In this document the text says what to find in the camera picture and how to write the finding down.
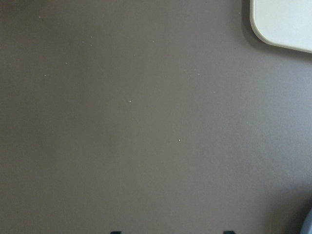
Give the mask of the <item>blue plate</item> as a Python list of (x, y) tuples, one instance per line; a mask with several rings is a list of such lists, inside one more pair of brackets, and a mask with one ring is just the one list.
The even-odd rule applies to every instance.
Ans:
[(312, 234), (312, 209), (309, 211), (304, 220), (300, 234)]

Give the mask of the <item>cream rabbit tray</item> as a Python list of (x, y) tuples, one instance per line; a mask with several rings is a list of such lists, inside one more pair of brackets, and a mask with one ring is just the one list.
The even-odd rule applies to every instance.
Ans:
[(252, 0), (250, 23), (255, 35), (268, 45), (312, 52), (310, 0)]

